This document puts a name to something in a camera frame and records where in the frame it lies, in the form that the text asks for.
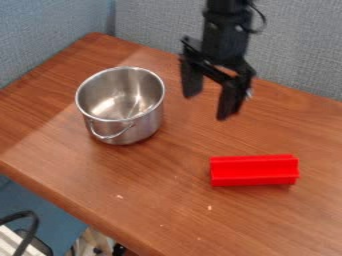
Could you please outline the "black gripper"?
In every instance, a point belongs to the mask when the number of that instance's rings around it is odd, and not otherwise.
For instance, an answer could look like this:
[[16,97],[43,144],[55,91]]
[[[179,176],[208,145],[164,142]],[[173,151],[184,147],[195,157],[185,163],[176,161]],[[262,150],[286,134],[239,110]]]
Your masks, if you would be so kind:
[[181,92],[185,98],[203,90],[207,76],[222,86],[216,119],[239,113],[255,70],[244,59],[248,48],[251,13],[204,13],[202,39],[184,36],[180,57]]

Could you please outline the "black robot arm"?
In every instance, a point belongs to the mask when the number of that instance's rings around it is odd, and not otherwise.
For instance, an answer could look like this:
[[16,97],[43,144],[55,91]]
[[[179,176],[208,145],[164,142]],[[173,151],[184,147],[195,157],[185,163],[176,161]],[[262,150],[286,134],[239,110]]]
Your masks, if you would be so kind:
[[185,98],[203,90],[203,77],[220,87],[216,119],[235,115],[251,90],[254,68],[244,59],[251,34],[267,24],[254,0],[207,0],[203,10],[203,37],[184,36],[179,55],[181,91]]

